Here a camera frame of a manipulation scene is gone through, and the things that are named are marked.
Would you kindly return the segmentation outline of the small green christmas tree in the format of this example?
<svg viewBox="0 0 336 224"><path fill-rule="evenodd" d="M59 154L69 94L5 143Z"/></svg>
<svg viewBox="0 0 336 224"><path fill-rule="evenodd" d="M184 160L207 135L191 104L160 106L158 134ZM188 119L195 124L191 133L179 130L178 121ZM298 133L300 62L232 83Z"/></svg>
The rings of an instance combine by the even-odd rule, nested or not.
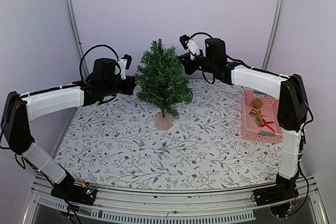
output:
<svg viewBox="0 0 336 224"><path fill-rule="evenodd" d="M154 116L159 131L169 130L173 120L179 118L178 104L190 104L193 100L193 91L183 73L175 47L166 47L161 39L151 42L137 66L134 75L140 87L137 97L160 110Z"/></svg>

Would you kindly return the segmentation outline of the gold star tree topper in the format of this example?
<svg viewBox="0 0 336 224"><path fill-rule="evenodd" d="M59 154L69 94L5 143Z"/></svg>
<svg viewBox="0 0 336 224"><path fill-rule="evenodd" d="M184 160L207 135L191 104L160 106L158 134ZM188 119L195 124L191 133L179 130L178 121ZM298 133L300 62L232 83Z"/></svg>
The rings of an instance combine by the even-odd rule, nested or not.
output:
<svg viewBox="0 0 336 224"><path fill-rule="evenodd" d="M254 116L255 119L258 119L258 120L263 120L263 118L266 117L266 115L262 114L261 110L255 110L255 109L252 109L249 112L249 115Z"/></svg>

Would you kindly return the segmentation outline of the pink plastic basket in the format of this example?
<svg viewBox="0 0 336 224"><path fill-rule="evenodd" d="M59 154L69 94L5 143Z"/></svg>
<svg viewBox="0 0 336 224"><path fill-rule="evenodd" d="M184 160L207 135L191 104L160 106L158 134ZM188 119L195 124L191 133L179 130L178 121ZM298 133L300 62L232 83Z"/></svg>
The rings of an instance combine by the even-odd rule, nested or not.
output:
<svg viewBox="0 0 336 224"><path fill-rule="evenodd" d="M275 129L275 132L272 132L267 127L258 127L255 123L255 117L249 115L249 112L253 109L250 106L250 103L252 99L255 98L259 98L262 100L263 105L260 110L263 115L266 115L266 117L264 117L263 119L265 119L266 121L274 122L274 124L272 124L271 126ZM242 138L246 140L272 144L278 144L282 142L282 132L277 121L278 100L268 95L258 94L252 89L244 89L241 107Z"/></svg>

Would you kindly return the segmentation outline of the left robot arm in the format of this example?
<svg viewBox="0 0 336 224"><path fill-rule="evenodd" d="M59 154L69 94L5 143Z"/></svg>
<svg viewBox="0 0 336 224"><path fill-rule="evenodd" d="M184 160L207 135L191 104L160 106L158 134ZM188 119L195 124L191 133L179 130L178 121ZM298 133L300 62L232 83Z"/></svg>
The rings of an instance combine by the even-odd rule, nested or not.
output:
<svg viewBox="0 0 336 224"><path fill-rule="evenodd" d="M67 200L78 195L73 177L35 142L29 124L39 117L65 109L95 103L103 105L117 94L132 95L135 78L126 74L131 61L130 55L99 58L95 60L91 74L81 76L72 84L24 94L12 91L7 95L1 118L1 138L7 141L6 149L58 185L58 192Z"/></svg>

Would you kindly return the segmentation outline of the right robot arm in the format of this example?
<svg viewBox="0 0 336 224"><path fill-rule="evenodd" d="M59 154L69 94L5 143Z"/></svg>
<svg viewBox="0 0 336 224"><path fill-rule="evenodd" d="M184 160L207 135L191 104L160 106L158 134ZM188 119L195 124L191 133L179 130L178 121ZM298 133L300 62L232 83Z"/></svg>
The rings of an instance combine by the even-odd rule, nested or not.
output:
<svg viewBox="0 0 336 224"><path fill-rule="evenodd" d="M291 194L292 187L301 173L301 157L305 140L305 127L313 121L302 77L271 73L250 67L243 61L226 54L225 42L208 36L205 50L199 49L193 36L180 37L187 51L178 59L187 75L196 71L210 73L214 80L256 90L278 100L277 121L282 131L282 160L271 196L276 201Z"/></svg>

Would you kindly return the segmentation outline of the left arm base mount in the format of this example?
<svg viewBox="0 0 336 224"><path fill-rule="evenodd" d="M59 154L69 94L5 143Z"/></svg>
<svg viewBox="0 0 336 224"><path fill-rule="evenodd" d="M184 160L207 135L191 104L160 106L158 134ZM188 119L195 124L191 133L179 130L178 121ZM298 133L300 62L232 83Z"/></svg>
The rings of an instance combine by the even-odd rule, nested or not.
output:
<svg viewBox="0 0 336 224"><path fill-rule="evenodd" d="M97 188L88 183L82 185L76 185L72 182L54 184L51 195L64 201L93 206Z"/></svg>

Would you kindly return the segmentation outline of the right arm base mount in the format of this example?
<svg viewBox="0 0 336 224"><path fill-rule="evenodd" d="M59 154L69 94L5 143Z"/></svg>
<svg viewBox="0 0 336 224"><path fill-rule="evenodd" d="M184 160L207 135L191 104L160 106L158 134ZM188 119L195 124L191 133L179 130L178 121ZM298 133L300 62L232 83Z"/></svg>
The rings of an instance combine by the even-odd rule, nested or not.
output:
<svg viewBox="0 0 336 224"><path fill-rule="evenodd" d="M271 214L279 219L287 218L298 203L298 190L293 180L276 181L274 186L256 189L250 200L257 206L270 205Z"/></svg>

